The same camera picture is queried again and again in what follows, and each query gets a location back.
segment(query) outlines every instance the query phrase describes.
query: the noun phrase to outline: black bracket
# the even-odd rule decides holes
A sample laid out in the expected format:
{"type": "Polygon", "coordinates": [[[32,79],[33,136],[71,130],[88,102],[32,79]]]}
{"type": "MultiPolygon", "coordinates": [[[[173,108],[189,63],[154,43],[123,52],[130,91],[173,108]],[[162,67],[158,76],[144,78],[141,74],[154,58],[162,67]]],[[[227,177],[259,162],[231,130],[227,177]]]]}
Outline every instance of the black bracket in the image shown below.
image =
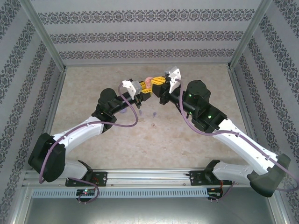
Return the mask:
{"type": "MultiPolygon", "coordinates": [[[[189,171],[189,174],[187,176],[190,176],[190,183],[191,186],[211,186],[211,185],[221,185],[221,181],[217,178],[208,180],[205,177],[205,171],[204,170],[191,170],[189,171]]],[[[223,185],[232,185],[233,183],[231,181],[224,180],[223,185]]]]}
{"type": "MultiPolygon", "coordinates": [[[[190,176],[191,186],[211,186],[221,185],[221,180],[213,174],[214,167],[220,160],[212,160],[204,170],[191,170],[187,176],[190,176]]],[[[223,180],[222,185],[232,185],[232,181],[223,180]]]]}
{"type": "MultiPolygon", "coordinates": [[[[92,172],[91,179],[89,182],[96,184],[98,187],[105,187],[107,183],[107,172],[92,172]]],[[[70,179],[66,179],[65,181],[66,187],[92,187],[90,184],[73,181],[70,179]]]]}

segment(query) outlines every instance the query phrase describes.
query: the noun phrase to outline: gray metal floor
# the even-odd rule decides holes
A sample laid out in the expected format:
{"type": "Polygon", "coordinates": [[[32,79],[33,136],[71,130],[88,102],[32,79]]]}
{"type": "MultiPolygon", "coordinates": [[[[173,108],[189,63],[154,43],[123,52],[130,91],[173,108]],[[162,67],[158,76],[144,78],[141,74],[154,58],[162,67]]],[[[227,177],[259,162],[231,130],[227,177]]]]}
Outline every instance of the gray metal floor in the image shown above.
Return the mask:
{"type": "Polygon", "coordinates": [[[218,203],[206,198],[98,198],[31,200],[26,224],[272,224],[269,201],[249,188],[234,188],[218,203]]]}

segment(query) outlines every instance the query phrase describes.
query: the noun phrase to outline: small object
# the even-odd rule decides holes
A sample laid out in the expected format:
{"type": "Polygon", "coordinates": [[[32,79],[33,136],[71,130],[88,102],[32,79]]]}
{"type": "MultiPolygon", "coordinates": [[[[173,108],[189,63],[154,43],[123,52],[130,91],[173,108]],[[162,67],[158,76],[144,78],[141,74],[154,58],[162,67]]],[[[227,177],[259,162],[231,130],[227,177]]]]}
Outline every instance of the small object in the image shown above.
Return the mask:
{"type": "Polygon", "coordinates": [[[122,109],[122,110],[120,111],[120,113],[125,113],[125,112],[127,112],[127,108],[122,109]]]}
{"type": "Polygon", "coordinates": [[[145,88],[146,89],[150,89],[151,88],[151,80],[153,79],[153,77],[147,77],[144,81],[145,83],[145,88]]]}

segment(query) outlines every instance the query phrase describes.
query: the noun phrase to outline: enclosure wall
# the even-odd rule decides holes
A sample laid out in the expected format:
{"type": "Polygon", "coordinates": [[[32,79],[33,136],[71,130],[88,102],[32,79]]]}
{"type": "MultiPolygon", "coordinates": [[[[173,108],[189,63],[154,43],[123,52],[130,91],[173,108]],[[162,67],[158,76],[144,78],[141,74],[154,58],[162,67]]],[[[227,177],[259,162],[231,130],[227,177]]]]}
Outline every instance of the enclosure wall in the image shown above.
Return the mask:
{"type": "Polygon", "coordinates": [[[14,207],[28,155],[43,133],[60,76],[17,0],[0,1],[0,223],[14,207]]]}
{"type": "MultiPolygon", "coordinates": [[[[274,0],[234,68],[258,142],[291,158],[299,173],[299,1],[274,0]]],[[[282,187],[293,188],[286,176],[282,187]]],[[[298,193],[282,193],[292,223],[298,193]]]]}
{"type": "Polygon", "coordinates": [[[66,65],[228,63],[261,0],[33,0],[66,65]]]}

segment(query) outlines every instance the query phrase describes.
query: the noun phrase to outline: beige floor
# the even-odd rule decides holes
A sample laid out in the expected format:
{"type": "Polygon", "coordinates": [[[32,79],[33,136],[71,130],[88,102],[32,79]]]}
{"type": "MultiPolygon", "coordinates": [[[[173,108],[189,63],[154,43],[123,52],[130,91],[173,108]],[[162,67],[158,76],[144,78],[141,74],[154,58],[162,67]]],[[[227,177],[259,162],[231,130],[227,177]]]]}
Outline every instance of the beige floor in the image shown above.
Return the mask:
{"type": "MultiPolygon", "coordinates": [[[[69,68],[52,134],[67,130],[88,118],[94,111],[100,92],[117,89],[122,80],[144,80],[162,76],[169,64],[116,65],[69,68]]],[[[210,103],[218,107],[244,131],[244,125],[228,76],[223,65],[180,64],[186,85],[202,80],[211,91],[210,103]]],[[[152,96],[141,106],[142,116],[133,128],[112,127],[91,138],[67,155],[83,160],[92,168],[190,168],[205,167],[212,159],[246,164],[234,151],[212,137],[193,132],[172,103],[165,106],[152,96]]],[[[133,113],[116,114],[117,123],[132,124],[133,113]]]]}

